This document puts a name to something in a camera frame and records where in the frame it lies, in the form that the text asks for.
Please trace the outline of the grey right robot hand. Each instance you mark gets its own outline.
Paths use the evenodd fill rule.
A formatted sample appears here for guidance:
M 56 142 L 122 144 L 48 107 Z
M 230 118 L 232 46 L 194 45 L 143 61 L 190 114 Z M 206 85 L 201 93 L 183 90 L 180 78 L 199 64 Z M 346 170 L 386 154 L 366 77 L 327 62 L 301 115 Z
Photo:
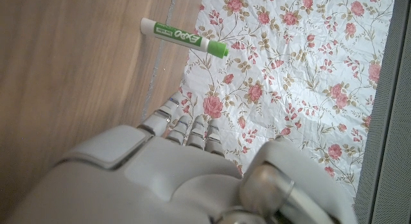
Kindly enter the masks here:
M 137 127 L 72 148 L 9 223 L 356 223 L 342 188 L 283 136 L 245 173 L 226 159 L 216 121 L 182 116 L 174 94 Z

